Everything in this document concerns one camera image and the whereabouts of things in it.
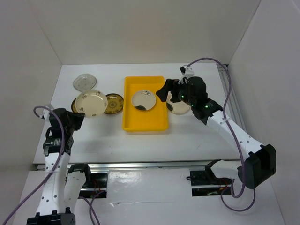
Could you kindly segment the cream plate with calligraphy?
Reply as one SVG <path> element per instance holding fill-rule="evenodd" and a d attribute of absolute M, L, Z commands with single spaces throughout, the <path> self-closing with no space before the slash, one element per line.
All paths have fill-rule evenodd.
<path fill-rule="evenodd" d="M 104 93 L 98 90 L 83 91 L 75 100 L 75 107 L 85 117 L 93 118 L 101 116 L 107 109 L 108 100 Z"/>

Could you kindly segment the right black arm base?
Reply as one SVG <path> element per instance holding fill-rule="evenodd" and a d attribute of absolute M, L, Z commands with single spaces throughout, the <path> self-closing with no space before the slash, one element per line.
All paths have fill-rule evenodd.
<path fill-rule="evenodd" d="M 205 171 L 190 171 L 186 177 L 191 184 L 192 196 L 217 196 L 224 191 L 225 195 L 230 195 L 232 181 L 228 178 L 215 178 L 210 180 Z"/>

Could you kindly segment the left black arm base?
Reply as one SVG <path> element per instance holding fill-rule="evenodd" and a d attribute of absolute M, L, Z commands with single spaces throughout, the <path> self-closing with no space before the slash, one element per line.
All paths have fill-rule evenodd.
<path fill-rule="evenodd" d="M 103 199 L 107 197 L 107 181 L 108 181 L 108 173 L 106 172 L 98 172 L 91 173 L 90 179 L 85 182 L 79 196 L 92 199 L 94 196 L 99 199 Z"/>

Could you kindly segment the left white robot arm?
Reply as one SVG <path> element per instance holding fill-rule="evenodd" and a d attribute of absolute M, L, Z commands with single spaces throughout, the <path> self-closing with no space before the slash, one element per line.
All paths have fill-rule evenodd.
<path fill-rule="evenodd" d="M 43 143 L 46 176 L 36 214 L 27 224 L 74 225 L 80 189 L 89 186 L 93 177 L 87 164 L 68 168 L 73 133 L 81 128 L 84 114 L 57 108 L 50 109 L 44 119 L 50 122 Z"/>

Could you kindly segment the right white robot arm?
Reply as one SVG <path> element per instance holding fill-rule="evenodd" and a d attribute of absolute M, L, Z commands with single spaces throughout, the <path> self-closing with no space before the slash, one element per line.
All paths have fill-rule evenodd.
<path fill-rule="evenodd" d="M 162 102 L 172 95 L 174 103 L 184 102 L 193 115 L 212 128 L 235 150 L 240 160 L 215 159 L 205 166 L 205 180 L 214 184 L 221 178 L 239 179 L 247 188 L 255 189 L 276 172 L 276 150 L 252 138 L 232 121 L 225 109 L 208 97 L 206 84 L 200 77 L 167 79 L 156 95 Z"/>

